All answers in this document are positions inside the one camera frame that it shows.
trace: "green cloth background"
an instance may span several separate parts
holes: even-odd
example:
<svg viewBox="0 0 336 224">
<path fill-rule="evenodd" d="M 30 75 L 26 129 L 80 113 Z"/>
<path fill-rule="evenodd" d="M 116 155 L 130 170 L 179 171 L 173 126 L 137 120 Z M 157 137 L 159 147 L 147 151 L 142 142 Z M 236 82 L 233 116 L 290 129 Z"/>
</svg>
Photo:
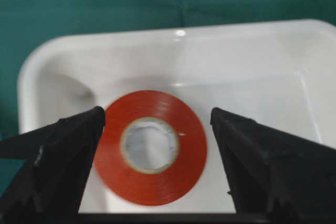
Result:
<svg viewBox="0 0 336 224">
<path fill-rule="evenodd" d="M 23 159 L 0 158 L 0 197 L 24 164 Z"/>
<path fill-rule="evenodd" d="M 336 24 L 336 0 L 0 0 L 0 134 L 17 134 L 17 75 L 52 38 L 302 18 Z"/>
</svg>

